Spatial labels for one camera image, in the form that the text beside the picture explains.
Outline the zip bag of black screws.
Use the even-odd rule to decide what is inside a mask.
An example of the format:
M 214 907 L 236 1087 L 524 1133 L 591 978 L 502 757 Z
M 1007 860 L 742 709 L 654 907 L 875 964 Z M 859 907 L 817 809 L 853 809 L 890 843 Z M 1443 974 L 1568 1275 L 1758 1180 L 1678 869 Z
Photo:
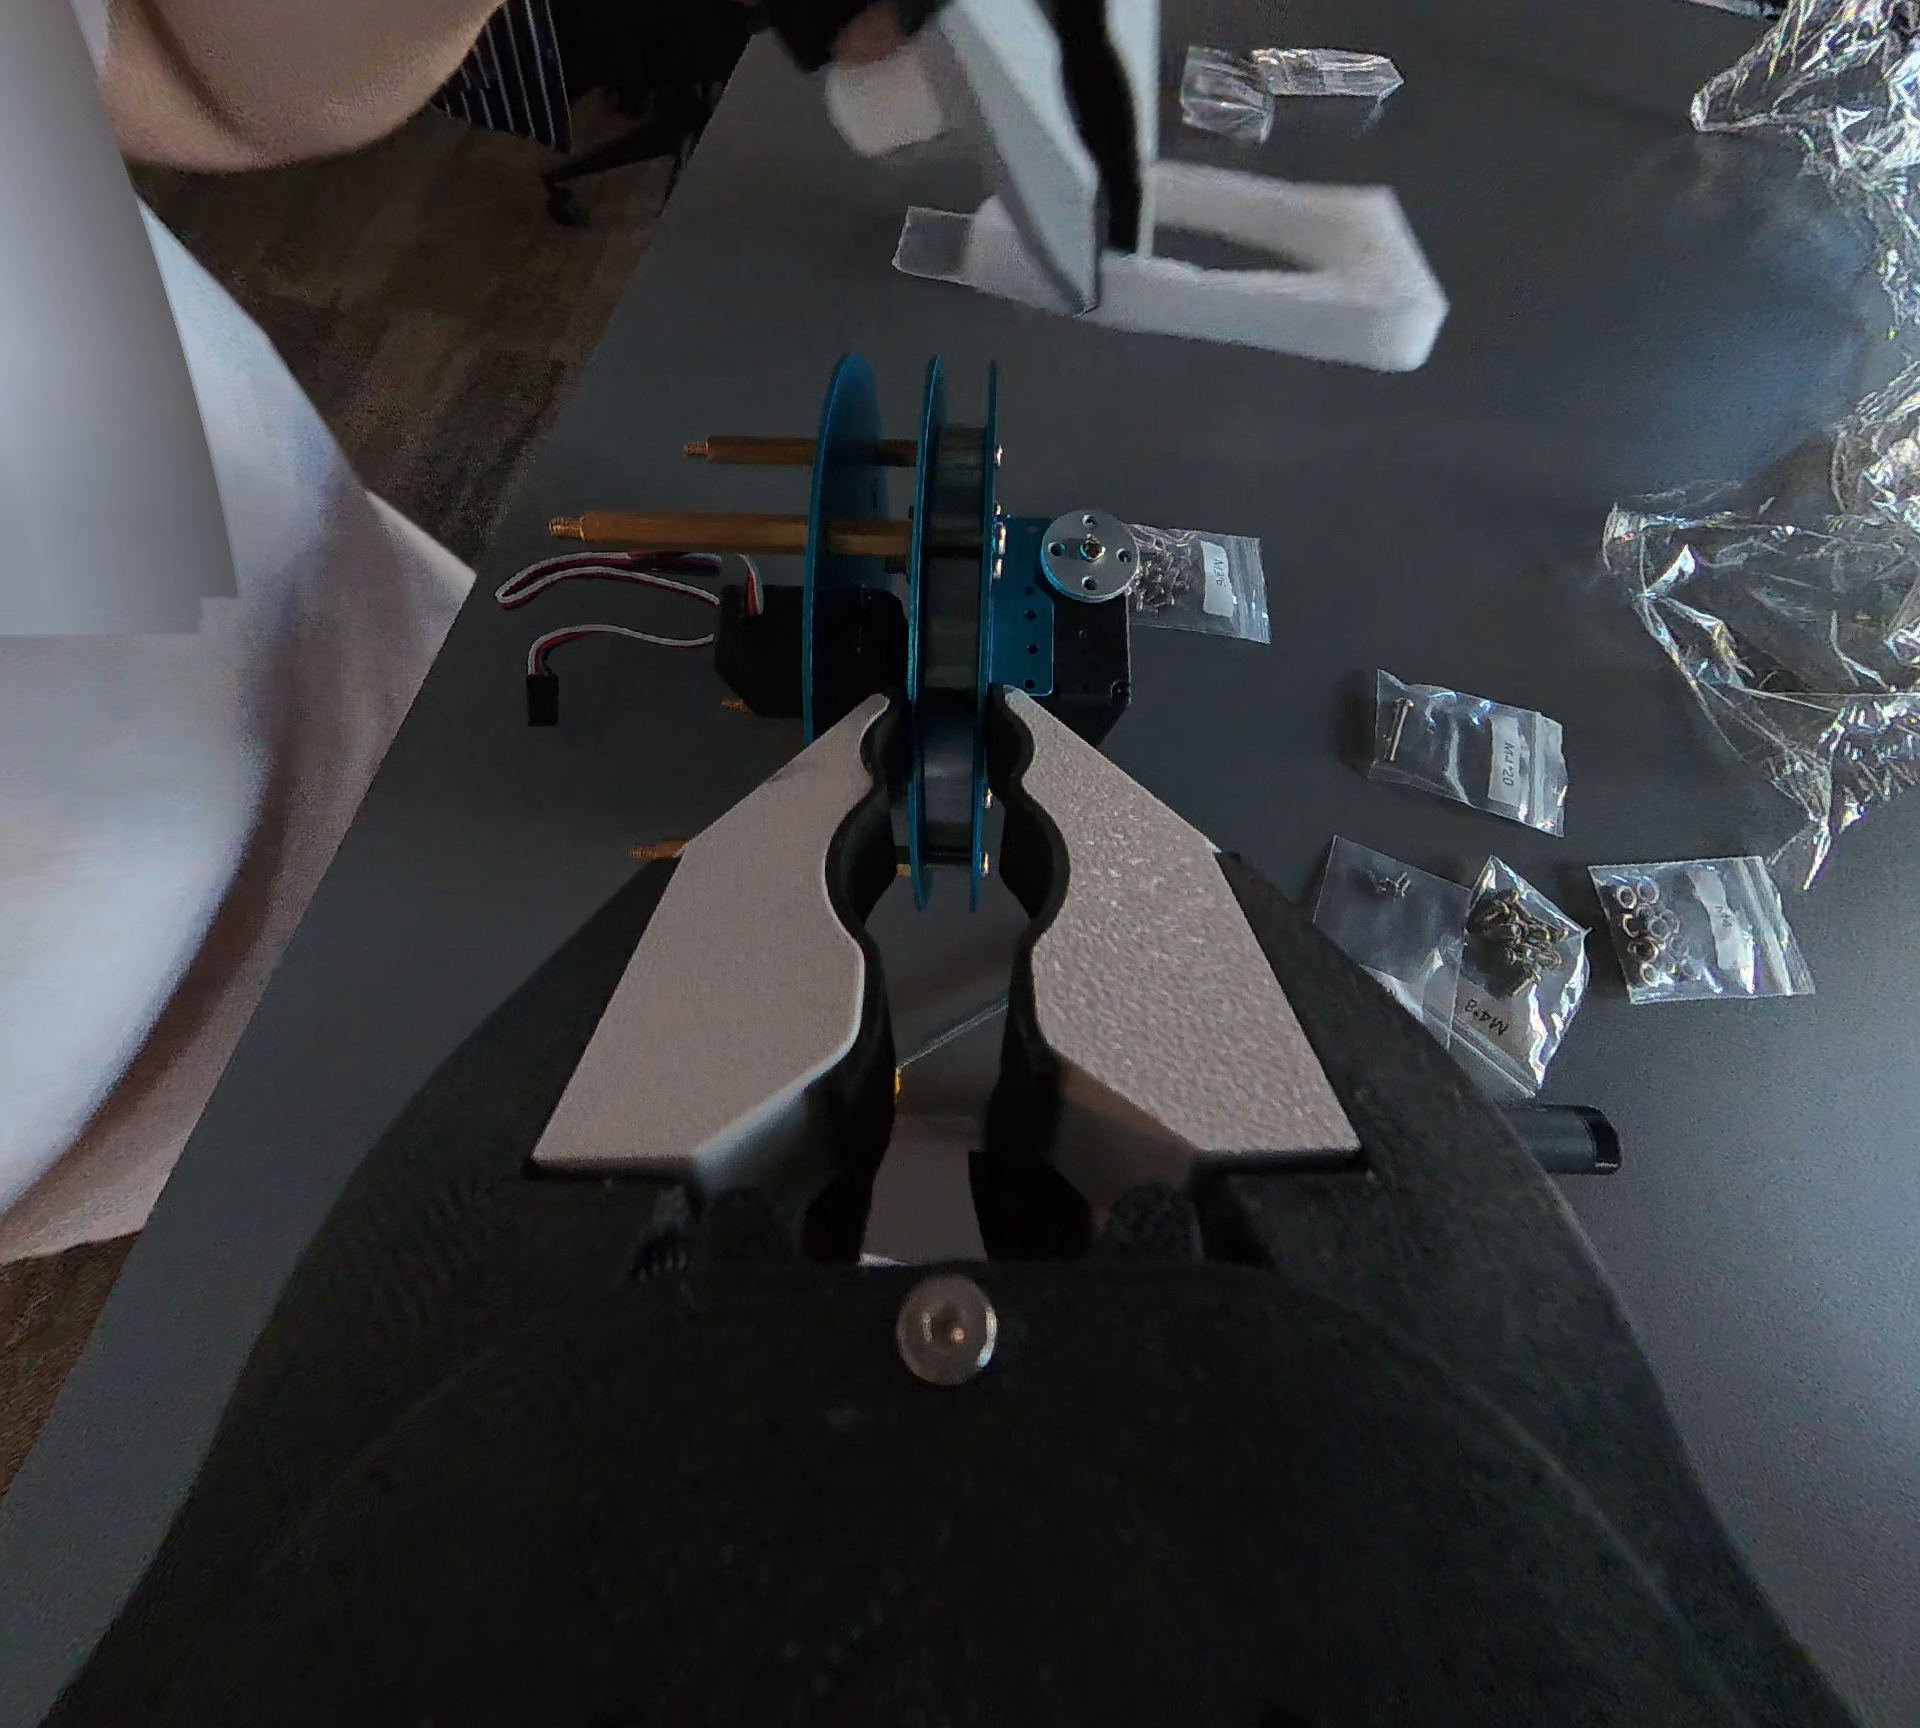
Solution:
M 1130 623 L 1233 637 L 1272 639 L 1262 541 L 1254 535 L 1130 523 L 1139 578 Z

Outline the zip bag with long bolt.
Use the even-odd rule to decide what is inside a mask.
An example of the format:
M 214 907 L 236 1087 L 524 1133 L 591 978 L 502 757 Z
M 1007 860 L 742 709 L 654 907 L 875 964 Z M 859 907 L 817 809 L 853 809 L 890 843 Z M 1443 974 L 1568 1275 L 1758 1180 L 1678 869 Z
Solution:
M 1378 669 L 1367 775 L 1546 836 L 1567 831 L 1565 728 L 1536 709 Z

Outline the zip bag of metal washers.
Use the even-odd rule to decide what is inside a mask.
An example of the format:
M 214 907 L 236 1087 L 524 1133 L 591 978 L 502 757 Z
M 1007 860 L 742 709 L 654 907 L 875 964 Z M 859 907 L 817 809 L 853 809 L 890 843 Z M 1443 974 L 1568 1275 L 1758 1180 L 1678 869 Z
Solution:
M 1814 996 L 1762 858 L 1591 865 L 1588 880 L 1630 1003 Z

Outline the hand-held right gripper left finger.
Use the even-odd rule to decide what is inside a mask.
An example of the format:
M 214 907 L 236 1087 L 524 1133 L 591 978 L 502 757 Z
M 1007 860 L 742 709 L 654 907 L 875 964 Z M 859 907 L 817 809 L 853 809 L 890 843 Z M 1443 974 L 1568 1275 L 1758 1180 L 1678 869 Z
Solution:
M 765 1196 L 859 1256 L 899 1093 L 880 953 L 901 703 L 873 693 L 695 836 L 533 1161 Z

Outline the folded clear zip bag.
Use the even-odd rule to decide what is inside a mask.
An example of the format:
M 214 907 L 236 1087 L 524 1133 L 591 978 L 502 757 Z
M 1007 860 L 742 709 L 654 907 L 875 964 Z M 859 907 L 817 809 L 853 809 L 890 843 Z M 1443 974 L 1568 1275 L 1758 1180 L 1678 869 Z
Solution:
M 1369 131 L 1403 88 L 1401 66 L 1374 52 L 1192 44 L 1177 106 L 1184 130 L 1254 148 L 1276 133 Z

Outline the white foam block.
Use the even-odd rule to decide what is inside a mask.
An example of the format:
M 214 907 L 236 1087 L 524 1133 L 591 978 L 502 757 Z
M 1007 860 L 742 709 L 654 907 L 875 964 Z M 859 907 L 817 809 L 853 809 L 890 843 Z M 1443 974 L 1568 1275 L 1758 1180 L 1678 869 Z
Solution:
M 1389 186 L 1292 181 L 1179 158 L 1151 168 L 1148 252 L 1111 249 L 1098 299 L 1073 310 L 996 198 L 973 212 L 908 208 L 895 267 L 1084 326 L 1414 372 L 1450 299 Z M 1252 266 L 1156 252 L 1165 233 L 1252 249 Z

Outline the black chair base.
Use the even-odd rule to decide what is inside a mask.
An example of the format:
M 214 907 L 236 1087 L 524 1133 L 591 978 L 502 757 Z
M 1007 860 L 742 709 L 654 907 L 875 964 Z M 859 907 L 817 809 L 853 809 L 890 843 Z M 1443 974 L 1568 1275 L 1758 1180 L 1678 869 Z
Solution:
M 589 208 L 574 188 L 579 181 L 666 159 L 666 186 L 675 188 L 707 133 L 738 58 L 642 38 L 606 49 L 599 61 L 589 90 L 601 90 L 629 125 L 541 175 L 545 212 L 560 228 L 589 223 Z

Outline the blue robot base assembly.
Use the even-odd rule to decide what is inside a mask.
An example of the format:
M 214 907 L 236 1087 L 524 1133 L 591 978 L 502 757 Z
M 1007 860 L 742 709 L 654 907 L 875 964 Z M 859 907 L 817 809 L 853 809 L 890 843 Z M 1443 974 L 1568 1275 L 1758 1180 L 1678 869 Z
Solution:
M 1021 516 L 998 492 L 998 372 L 982 417 L 948 414 L 941 357 L 908 435 L 882 423 L 871 364 L 847 353 L 808 435 L 708 435 L 710 465 L 796 467 L 805 511 L 586 508 L 547 532 L 545 569 L 602 569 L 647 585 L 695 583 L 718 564 L 716 669 L 742 705 L 819 741 L 880 698 L 902 722 L 895 801 L 907 818 L 914 900 L 962 871 L 973 907 L 993 868 L 990 701 L 1018 692 L 1100 743 L 1135 693 L 1133 617 L 1142 553 L 1115 514 Z

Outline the crumpled clear plastic wrap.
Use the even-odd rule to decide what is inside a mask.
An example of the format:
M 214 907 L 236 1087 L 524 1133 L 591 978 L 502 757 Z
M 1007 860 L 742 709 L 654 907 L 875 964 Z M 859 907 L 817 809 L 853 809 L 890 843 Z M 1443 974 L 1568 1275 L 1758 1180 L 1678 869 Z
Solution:
M 1702 84 L 1697 131 L 1788 135 L 1802 165 L 1875 233 L 1890 329 L 1919 333 L 1919 0 L 1788 0 Z
M 1758 492 L 1616 503 L 1598 557 L 1725 743 L 1799 814 L 1771 856 L 1809 890 L 1919 782 L 1919 366 Z

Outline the zip bag of brass screws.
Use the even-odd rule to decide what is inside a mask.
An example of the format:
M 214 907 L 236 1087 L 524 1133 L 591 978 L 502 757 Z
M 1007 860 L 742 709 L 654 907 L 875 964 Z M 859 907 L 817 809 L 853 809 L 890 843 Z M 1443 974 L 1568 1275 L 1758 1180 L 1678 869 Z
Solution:
M 1587 932 L 1500 858 L 1467 910 L 1449 1046 L 1494 1099 L 1532 1101 L 1587 996 Z

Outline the person's white shirt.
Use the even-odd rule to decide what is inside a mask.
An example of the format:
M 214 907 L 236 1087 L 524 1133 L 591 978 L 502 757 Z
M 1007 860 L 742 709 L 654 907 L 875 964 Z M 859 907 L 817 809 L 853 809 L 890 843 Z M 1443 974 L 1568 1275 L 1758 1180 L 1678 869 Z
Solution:
M 474 580 L 142 219 L 238 592 L 197 631 L 4 636 L 4 1261 L 147 1226 Z

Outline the grey ribbed panel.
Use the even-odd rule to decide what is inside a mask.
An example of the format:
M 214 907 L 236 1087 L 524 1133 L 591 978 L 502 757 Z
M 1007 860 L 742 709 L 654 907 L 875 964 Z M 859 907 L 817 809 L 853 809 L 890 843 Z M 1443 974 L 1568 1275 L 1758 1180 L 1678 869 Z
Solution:
M 572 152 L 572 114 L 552 0 L 504 0 L 430 106 L 470 127 Z

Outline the nearly empty zip bag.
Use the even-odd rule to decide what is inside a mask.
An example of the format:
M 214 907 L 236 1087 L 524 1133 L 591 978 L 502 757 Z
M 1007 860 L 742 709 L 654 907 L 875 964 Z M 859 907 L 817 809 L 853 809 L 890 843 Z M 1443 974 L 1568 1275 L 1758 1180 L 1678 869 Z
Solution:
M 1453 1019 L 1477 893 L 1470 886 L 1334 836 L 1312 923 L 1431 1027 Z

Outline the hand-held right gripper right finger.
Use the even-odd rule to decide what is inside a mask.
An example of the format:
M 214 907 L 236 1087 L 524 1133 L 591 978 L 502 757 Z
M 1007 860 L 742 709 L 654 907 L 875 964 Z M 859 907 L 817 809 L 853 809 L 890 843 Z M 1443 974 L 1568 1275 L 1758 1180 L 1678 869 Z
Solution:
M 1025 923 L 975 1148 L 990 1259 L 1082 1257 L 1140 1187 L 1349 1172 L 1363 1139 L 1222 852 L 1023 688 L 986 716 Z

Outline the dark grey desk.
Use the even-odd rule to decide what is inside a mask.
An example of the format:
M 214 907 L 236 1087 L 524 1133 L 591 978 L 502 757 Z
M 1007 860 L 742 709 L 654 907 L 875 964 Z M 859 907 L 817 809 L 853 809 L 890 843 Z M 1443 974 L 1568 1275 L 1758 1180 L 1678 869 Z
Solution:
M 277 1285 L 429 1075 L 796 729 L 713 668 L 613 639 L 563 722 L 523 713 L 493 587 L 550 516 L 699 508 L 708 427 L 821 415 L 836 359 L 887 423 L 944 355 L 998 364 L 1011 503 L 1261 535 L 1269 648 L 1142 636 L 1116 763 L 1291 896 L 1332 836 L 1432 868 L 1510 853 L 1591 912 L 1603 860 L 1768 852 L 1794 829 L 1608 587 L 1611 506 L 1758 472 L 1873 372 L 1875 282 L 1794 152 L 1697 133 L 1755 28 L 1674 0 L 1167 0 L 1190 42 L 1374 46 L 1372 130 L 1276 133 L 1285 178 L 1393 186 L 1453 310 L 1378 373 L 1115 333 L 893 267 L 967 159 L 865 159 L 769 40 L 740 60 L 591 364 L 517 492 L 226 1080 L 4 1502 L 4 1723 L 36 1723 L 161 1545 Z M 1377 674 L 1557 720 L 1565 834 L 1372 780 Z

